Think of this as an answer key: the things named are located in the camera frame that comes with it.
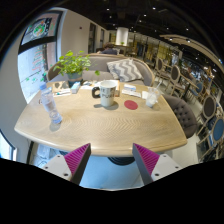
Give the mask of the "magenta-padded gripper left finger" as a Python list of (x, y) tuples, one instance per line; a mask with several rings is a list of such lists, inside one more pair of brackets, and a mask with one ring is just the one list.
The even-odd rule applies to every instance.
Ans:
[(43, 166), (43, 170), (79, 185), (90, 155), (91, 144), (87, 143), (65, 156), (56, 155)]

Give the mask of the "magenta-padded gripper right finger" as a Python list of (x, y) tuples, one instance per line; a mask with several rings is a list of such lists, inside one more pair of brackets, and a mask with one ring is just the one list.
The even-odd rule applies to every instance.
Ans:
[(167, 154), (159, 155), (136, 143), (133, 144), (132, 154), (145, 185), (181, 169)]

